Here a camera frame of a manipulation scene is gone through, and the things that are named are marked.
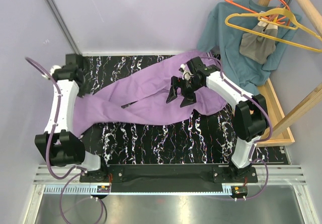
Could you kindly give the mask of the purple trousers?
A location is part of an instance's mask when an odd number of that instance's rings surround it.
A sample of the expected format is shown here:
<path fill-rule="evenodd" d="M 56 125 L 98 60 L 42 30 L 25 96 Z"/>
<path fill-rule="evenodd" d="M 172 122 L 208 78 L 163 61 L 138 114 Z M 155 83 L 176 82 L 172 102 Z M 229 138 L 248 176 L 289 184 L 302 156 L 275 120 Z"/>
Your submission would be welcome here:
<path fill-rule="evenodd" d="M 206 87 L 196 91 L 197 102 L 193 105 L 181 108 L 181 95 L 166 103 L 171 77 L 181 77 L 181 64 L 195 57 L 200 57 L 206 66 L 212 63 L 206 52 L 188 51 L 117 80 L 93 95 L 77 97 L 73 113 L 74 134 L 79 137 L 96 123 L 170 125 L 187 120 L 193 110 L 206 116 L 221 111 L 227 102 Z"/>

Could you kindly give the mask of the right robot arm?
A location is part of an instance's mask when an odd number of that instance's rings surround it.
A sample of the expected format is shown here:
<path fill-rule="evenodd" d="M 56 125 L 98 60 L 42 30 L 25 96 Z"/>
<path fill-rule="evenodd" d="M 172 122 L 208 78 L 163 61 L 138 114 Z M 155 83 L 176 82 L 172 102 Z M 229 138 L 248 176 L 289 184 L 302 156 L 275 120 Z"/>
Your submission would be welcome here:
<path fill-rule="evenodd" d="M 232 82 L 219 63 L 206 66 L 200 57 L 195 57 L 181 66 L 182 77 L 173 76 L 167 103 L 183 96 L 180 104 L 186 107 L 197 102 L 196 91 L 207 87 L 218 93 L 232 108 L 232 126 L 237 135 L 234 153 L 224 176 L 232 181 L 243 181 L 250 172 L 252 155 L 265 130 L 271 127 L 266 99 L 253 95 Z"/>

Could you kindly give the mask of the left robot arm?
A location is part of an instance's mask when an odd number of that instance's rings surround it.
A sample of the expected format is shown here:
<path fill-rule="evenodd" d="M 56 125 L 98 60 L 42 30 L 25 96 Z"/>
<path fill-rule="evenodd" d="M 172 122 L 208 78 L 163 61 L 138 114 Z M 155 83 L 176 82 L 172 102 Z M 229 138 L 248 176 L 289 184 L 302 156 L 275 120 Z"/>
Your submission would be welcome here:
<path fill-rule="evenodd" d="M 77 96 L 85 85 L 84 58 L 68 54 L 65 65 L 54 65 L 47 71 L 41 64 L 28 58 L 34 66 L 53 84 L 53 101 L 48 123 L 43 134 L 35 136 L 35 145 L 42 155 L 50 175 L 65 179 L 71 170 L 79 169 L 83 176 L 102 182 L 108 178 L 109 170 L 100 156 L 86 151 L 83 142 L 74 134 L 73 113 Z M 63 176 L 55 174 L 52 167 L 70 167 Z"/>

